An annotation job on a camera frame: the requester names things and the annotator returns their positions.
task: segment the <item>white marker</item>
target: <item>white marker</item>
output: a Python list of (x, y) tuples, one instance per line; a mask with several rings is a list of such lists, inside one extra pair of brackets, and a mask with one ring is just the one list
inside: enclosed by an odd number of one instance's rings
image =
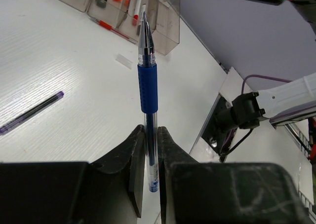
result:
[(141, 3), (142, 3), (142, 0), (137, 0), (136, 1), (135, 12), (134, 12), (134, 17), (133, 17), (133, 25), (134, 26), (137, 25), (138, 14), (139, 14), (139, 9), (140, 9)]
[(140, 33), (140, 25), (142, 24), (143, 15), (144, 15), (145, 11), (146, 11), (146, 4), (143, 4), (142, 5), (142, 9), (140, 10), (140, 19), (139, 19), (138, 27), (137, 27), (137, 35), (138, 36), (139, 36), (139, 33)]

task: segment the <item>clear plastic organizer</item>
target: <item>clear plastic organizer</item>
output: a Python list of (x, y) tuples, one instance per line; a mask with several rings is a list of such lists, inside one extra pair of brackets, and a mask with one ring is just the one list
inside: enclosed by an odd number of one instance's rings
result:
[[(138, 42), (139, 24), (134, 19), (137, 0), (60, 0), (92, 19), (102, 21), (114, 32), (133, 43)], [(152, 30), (155, 50), (168, 54), (180, 40), (180, 0), (141, 0), (146, 5), (146, 14)]]

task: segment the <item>transparent pen barrel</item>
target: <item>transparent pen barrel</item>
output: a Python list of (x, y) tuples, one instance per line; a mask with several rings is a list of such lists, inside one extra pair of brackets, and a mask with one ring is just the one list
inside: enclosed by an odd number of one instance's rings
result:
[(145, 114), (145, 148), (149, 190), (158, 191), (158, 127), (157, 113)]

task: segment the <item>pen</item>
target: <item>pen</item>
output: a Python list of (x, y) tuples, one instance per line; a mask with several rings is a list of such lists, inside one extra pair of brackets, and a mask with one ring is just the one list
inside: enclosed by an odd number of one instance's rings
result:
[(140, 34), (140, 26), (141, 26), (141, 24), (142, 24), (142, 20), (143, 20), (143, 15), (144, 15), (144, 12), (146, 11), (146, 4), (143, 4), (142, 5), (142, 8), (141, 8), (141, 10), (140, 10), (140, 19), (139, 19), (139, 24), (138, 24), (138, 26), (137, 26), (137, 32), (136, 32), (136, 34), (139, 36), (139, 34)]
[(111, 32), (114, 32), (115, 34), (119, 35), (120, 37), (128, 40), (129, 42), (133, 43), (133, 44), (136, 44), (136, 42), (133, 41), (133, 39), (131, 39), (130, 37), (128, 37), (127, 35), (123, 34), (123, 33), (120, 33), (118, 30), (114, 29), (111, 25), (107, 24), (106, 22), (103, 22), (97, 18), (91, 18), (91, 20), (97, 24), (99, 24), (101, 27), (111, 31)]
[(148, 184), (151, 192), (158, 191), (158, 86), (155, 48), (147, 21), (143, 13), (138, 42), (138, 80), (141, 109), (145, 116), (145, 146)]
[(140, 9), (141, 3), (142, 3), (142, 0), (137, 0), (136, 1), (135, 11), (134, 11), (134, 16), (133, 16), (133, 21), (132, 21), (132, 25), (133, 26), (137, 25), (138, 14), (139, 14), (139, 9)]
[(6, 123), (5, 125), (0, 127), (0, 135), (6, 134), (12, 129), (18, 127), (20, 124), (28, 120), (29, 118), (33, 117), (40, 111), (44, 110), (48, 106), (52, 105), (59, 99), (64, 96), (62, 91), (56, 93), (55, 95), (51, 96), (50, 98), (46, 99), (42, 103), (38, 104), (37, 106), (33, 107), (32, 109), (28, 110), (27, 112), (19, 115), (15, 119), (11, 120), (10, 122)]

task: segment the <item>silver pen cone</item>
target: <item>silver pen cone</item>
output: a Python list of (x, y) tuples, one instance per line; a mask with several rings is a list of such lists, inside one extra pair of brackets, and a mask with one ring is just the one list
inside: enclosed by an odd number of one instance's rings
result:
[(139, 65), (146, 68), (152, 67), (152, 65), (156, 63), (154, 42), (145, 12), (142, 16), (140, 27), (138, 41), (138, 60)]

